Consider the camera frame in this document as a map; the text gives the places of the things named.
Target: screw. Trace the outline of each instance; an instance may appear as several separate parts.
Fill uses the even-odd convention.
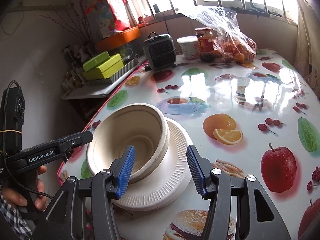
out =
[[[248,179],[249,181],[255,181],[255,180],[256,180],[256,177],[253,176],[253,175],[248,175],[248,176],[247,176],[247,179]]]
[[[213,169],[211,172],[212,172],[213,174],[216,174],[216,175],[221,174],[221,170],[220,170],[220,169],[217,169],[217,168]]]
[[[76,181],[76,177],[74,177],[74,176],[71,176],[71,177],[67,178],[67,182],[69,182],[69,183],[72,183],[72,182],[75,182],[75,181]]]
[[[109,170],[109,169],[104,169],[104,170],[101,171],[101,173],[102,173],[103,175],[109,175],[109,174],[111,173],[111,170]]]

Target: curtain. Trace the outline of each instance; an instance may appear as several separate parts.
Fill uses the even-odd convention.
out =
[[[299,8],[298,42],[294,68],[320,98],[320,24],[305,0],[297,0]]]

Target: yellow rubber band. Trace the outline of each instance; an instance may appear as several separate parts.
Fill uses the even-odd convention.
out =
[[[22,134],[22,132],[20,132],[20,131],[16,131],[16,130],[5,130],[5,131],[0,131],[0,133],[2,133],[2,132],[17,132],[17,133],[21,133],[21,134]]]

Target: finger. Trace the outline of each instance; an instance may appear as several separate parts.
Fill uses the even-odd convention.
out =
[[[18,192],[16,192],[11,188],[3,188],[2,195],[4,199],[8,201],[10,204],[23,206],[23,207],[28,205],[27,200],[22,195],[20,195]]]
[[[46,166],[40,166],[38,168],[38,175],[44,174],[45,172],[47,172],[47,167]]]
[[[40,192],[45,192],[44,183],[40,179],[38,179],[37,190]],[[47,197],[39,195],[35,201],[36,208],[40,211],[44,210],[46,201],[47,201]]]

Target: portable heater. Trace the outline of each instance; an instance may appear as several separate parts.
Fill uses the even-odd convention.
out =
[[[148,38],[143,43],[143,50],[151,69],[158,70],[172,66],[177,60],[172,37],[169,34],[158,35],[152,32]]]

